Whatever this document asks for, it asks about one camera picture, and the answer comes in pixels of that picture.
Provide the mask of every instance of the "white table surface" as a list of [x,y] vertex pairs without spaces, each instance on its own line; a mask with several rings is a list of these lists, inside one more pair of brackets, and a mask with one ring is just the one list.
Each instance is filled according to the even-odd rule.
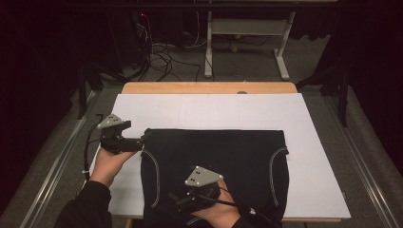
[[[299,93],[120,94],[112,113],[131,121],[126,138],[140,138],[147,128],[283,130],[290,152],[284,219],[351,217]],[[109,211],[115,217],[143,216],[140,155],[125,163],[110,187]]]

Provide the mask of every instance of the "gray carpet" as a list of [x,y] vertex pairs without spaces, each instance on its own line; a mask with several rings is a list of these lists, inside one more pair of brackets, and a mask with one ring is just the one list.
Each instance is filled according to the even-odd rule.
[[[259,44],[263,38],[248,38],[244,42]],[[249,82],[274,82],[281,81],[271,49],[276,46],[278,39],[270,38],[263,46],[252,46],[236,43],[239,48],[237,53],[229,50],[215,50],[213,55],[213,68],[216,81],[249,81]],[[314,42],[307,38],[301,40],[289,40],[284,51],[284,60],[289,71],[291,82],[297,83],[309,76],[315,70],[317,61],[327,39],[318,39]],[[216,42],[214,47],[225,48],[225,41]],[[203,47],[179,49],[169,48],[172,57],[176,60],[199,64],[201,72],[198,81],[211,81],[203,78],[204,51]],[[165,81],[194,81],[198,68],[174,63],[172,73],[167,75]],[[145,81],[155,81],[163,75],[162,72],[150,69]],[[90,109],[86,113],[85,122],[78,132],[77,140],[72,146],[72,154],[68,157],[66,168],[63,171],[57,185],[51,193],[51,198],[44,204],[43,214],[38,215],[36,227],[52,227],[57,215],[66,204],[80,191],[84,182],[83,150],[86,144],[86,134],[99,117],[96,114],[109,114],[117,94],[121,92],[122,85],[106,83],[101,92],[97,92],[90,100]],[[318,86],[306,86],[300,92],[310,111],[311,117],[317,129],[318,136],[323,144],[330,164],[334,169],[336,179],[342,192],[347,194],[347,205],[352,214],[351,219],[338,223],[307,223],[307,227],[384,227],[383,222],[376,211],[372,199],[368,194],[362,177],[357,172],[357,167],[352,159],[350,147],[346,143],[342,130],[340,130],[329,99],[323,98],[318,92]],[[26,217],[29,208],[35,200],[46,176],[55,160],[63,150],[71,132],[76,124],[79,113],[77,94],[71,98],[74,107],[71,108],[65,118],[55,127],[52,135],[44,144],[42,151],[33,162],[29,173],[21,183],[14,198],[11,200],[6,212],[0,218],[0,227],[20,227]],[[403,180],[383,150],[379,140],[374,134],[371,125],[362,113],[359,102],[352,90],[349,91],[349,104],[347,110],[349,132],[354,139],[356,147],[361,151],[362,157],[373,171],[374,179],[385,195],[385,201],[391,206],[391,211],[397,216],[398,222],[403,224],[399,217],[403,211]],[[98,132],[93,134],[93,139],[98,137]],[[92,160],[97,143],[89,148]],[[114,218],[113,227],[125,227],[124,218]],[[284,227],[304,227],[301,222],[286,222]]]

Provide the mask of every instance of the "dark background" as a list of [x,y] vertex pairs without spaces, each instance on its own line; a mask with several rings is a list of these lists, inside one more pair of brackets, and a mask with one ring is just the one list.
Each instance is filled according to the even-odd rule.
[[[215,13],[222,17],[280,16],[278,13]],[[147,12],[147,15],[153,35],[166,42],[180,46],[184,31],[197,33],[194,13],[166,11]],[[371,20],[371,16],[376,16],[376,20]],[[205,17],[205,13],[200,14],[204,37]],[[297,13],[290,35],[295,39],[309,35],[315,40],[333,34],[317,71],[356,50],[356,55],[349,57],[350,85],[378,138],[403,173],[400,21],[398,7],[391,1],[383,1],[376,14],[362,11],[337,14],[329,10]],[[121,72],[122,65],[137,63],[137,31],[132,23],[133,14],[71,13],[49,0],[0,3],[0,174],[4,183],[1,213],[51,130],[69,111],[70,95],[78,85],[80,60],[89,59],[114,72]]]

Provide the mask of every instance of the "hand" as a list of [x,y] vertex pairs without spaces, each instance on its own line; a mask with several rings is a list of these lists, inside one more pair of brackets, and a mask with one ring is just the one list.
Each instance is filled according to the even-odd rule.
[[[218,181],[219,187],[226,189],[227,186],[223,180]],[[227,191],[220,189],[219,200],[234,202]],[[214,206],[192,213],[193,216],[207,220],[215,228],[230,228],[240,218],[237,207],[216,203]]]
[[98,151],[94,171],[90,181],[97,181],[109,187],[115,176],[121,171],[124,163],[136,152],[124,152],[118,155],[112,154],[102,147]]

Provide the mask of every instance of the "black sleeve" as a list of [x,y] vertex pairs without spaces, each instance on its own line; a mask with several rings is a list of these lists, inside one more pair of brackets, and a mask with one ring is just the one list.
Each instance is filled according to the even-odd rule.
[[110,199],[105,185],[89,181],[77,198],[66,204],[54,227],[112,227],[112,216],[107,210]]
[[244,218],[240,218],[237,220],[237,222],[235,222],[235,224],[232,226],[232,228],[255,228],[255,227],[252,226]]

